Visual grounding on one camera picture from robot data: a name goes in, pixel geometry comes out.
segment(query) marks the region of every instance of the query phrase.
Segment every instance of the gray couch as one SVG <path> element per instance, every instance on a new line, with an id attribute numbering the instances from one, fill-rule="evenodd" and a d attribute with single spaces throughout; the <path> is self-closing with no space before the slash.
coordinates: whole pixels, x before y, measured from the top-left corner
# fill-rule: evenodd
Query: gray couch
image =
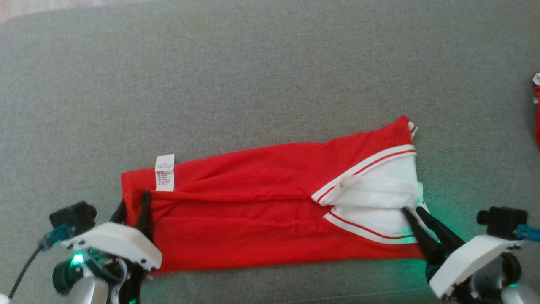
<path id="1" fill-rule="evenodd" d="M 123 171 L 292 141 L 326 141 L 400 115 L 419 127 L 432 213 L 465 239 L 476 212 L 540 224 L 531 77 L 540 2 L 183 0 L 48 12 L 0 26 L 0 292 L 48 214 L 87 200 L 98 222 Z M 537 245 L 519 255 L 540 292 Z M 14 303 L 56 303 L 59 248 Z M 418 260 L 175 273 L 144 303 L 437 303 Z"/>

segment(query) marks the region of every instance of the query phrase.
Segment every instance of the black cable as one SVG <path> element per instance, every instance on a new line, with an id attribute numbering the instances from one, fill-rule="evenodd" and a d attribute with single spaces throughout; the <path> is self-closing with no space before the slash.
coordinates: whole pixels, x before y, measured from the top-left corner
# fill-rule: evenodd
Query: black cable
<path id="1" fill-rule="evenodd" d="M 30 266 L 30 263 L 34 260 L 34 258 L 36 257 L 36 255 L 41 251 L 43 250 L 43 245 L 39 245 L 36 250 L 34 250 L 34 253 L 32 253 L 32 255 L 30 256 L 30 258 L 26 261 L 26 263 L 24 264 L 24 267 L 23 269 L 21 270 L 21 272 L 19 273 L 19 276 L 17 277 L 17 279 L 15 280 L 15 284 L 13 284 L 13 288 L 11 289 L 11 292 L 9 293 L 9 296 L 8 296 L 8 299 L 11 300 L 13 299 L 13 296 L 15 295 L 15 292 L 17 291 L 17 287 L 19 287 L 19 284 L 21 283 L 21 280 L 23 279 L 23 276 L 24 276 L 24 273 L 26 272 L 26 270 L 28 269 L 28 266 Z"/>

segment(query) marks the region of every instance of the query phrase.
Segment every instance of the white care label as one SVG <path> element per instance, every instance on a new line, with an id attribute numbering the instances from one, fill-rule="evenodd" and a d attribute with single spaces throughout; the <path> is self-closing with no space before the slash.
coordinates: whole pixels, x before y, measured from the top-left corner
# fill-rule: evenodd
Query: white care label
<path id="1" fill-rule="evenodd" d="M 174 191 L 174 154 L 156 159 L 156 191 Z"/>

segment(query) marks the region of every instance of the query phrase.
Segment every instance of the camera lens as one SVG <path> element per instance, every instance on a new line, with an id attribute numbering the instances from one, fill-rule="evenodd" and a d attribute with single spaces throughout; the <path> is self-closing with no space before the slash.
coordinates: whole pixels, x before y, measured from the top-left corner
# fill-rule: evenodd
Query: camera lens
<path id="1" fill-rule="evenodd" d="M 83 264 L 74 264 L 66 260 L 56 265 L 52 271 L 52 285 L 56 292 L 68 295 L 71 287 L 83 277 Z"/>

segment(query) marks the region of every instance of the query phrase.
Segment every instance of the green led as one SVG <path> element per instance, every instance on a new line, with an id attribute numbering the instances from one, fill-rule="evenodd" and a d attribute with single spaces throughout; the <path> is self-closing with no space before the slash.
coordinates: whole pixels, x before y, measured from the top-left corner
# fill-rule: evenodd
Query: green led
<path id="1" fill-rule="evenodd" d="M 84 255 L 82 253 L 77 253 L 73 256 L 73 259 L 71 259 L 72 265 L 80 265 L 84 263 Z"/>

